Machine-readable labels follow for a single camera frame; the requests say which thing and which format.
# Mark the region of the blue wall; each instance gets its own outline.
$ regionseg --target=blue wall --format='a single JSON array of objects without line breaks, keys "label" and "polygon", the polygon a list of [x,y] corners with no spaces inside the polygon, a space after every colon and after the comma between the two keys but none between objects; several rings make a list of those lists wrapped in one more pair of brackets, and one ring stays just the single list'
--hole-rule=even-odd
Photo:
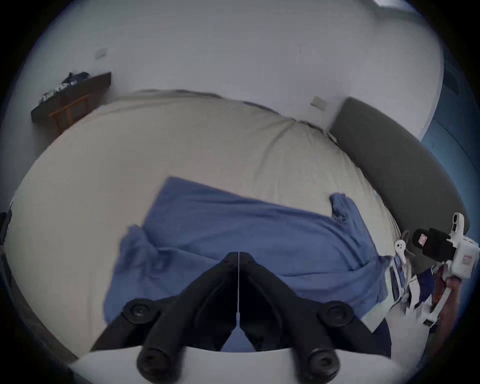
[{"label": "blue wall", "polygon": [[[440,99],[422,143],[445,168],[463,199],[470,218],[466,235],[480,242],[480,113],[464,73],[446,49]],[[463,284],[460,315],[479,276],[477,268]]]}]

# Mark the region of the wall outlet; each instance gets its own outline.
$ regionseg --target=wall outlet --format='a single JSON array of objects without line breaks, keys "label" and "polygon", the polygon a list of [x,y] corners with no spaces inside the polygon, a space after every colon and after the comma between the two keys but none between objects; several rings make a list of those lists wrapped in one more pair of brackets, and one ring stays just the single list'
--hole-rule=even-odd
[{"label": "wall outlet", "polygon": [[318,96],[315,96],[312,102],[310,103],[310,105],[312,107],[315,107],[324,111],[325,108],[327,107],[327,102],[323,99],[320,99]]},{"label": "wall outlet", "polygon": [[97,52],[95,52],[95,60],[101,59],[107,55],[106,48],[100,48]]}]

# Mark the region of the gray headboard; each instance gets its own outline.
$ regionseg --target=gray headboard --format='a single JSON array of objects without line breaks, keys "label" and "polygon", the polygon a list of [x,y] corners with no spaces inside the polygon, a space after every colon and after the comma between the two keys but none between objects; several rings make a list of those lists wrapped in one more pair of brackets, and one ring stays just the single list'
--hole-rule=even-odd
[{"label": "gray headboard", "polygon": [[[400,230],[436,228],[450,233],[452,216],[467,210],[440,163],[410,132],[375,108],[354,98],[345,100],[330,133],[382,197]],[[412,260],[420,273],[434,261],[415,248]]]}]

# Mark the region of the blue blanket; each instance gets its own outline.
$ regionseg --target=blue blanket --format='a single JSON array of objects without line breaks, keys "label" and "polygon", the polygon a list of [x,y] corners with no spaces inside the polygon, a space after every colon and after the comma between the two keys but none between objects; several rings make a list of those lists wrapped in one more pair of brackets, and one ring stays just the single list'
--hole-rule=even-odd
[{"label": "blue blanket", "polygon": [[303,298],[341,300],[358,317],[387,296],[378,255],[355,203],[330,196],[333,217],[169,178],[142,228],[132,226],[104,303],[111,323],[134,298],[181,293],[229,252],[250,253]]}]

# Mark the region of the beige bed sheet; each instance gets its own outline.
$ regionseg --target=beige bed sheet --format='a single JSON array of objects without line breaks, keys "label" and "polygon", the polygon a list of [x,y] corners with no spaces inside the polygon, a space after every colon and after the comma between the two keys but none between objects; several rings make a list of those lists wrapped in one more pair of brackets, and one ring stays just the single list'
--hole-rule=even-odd
[{"label": "beige bed sheet", "polygon": [[[348,156],[319,130],[238,101],[142,92],[100,107],[34,163],[12,201],[5,250],[25,299],[77,356],[105,328],[103,300],[119,242],[177,176],[330,216],[351,197],[380,255],[398,228]],[[390,289],[389,276],[386,275]],[[374,329],[391,292],[362,320]]]}]

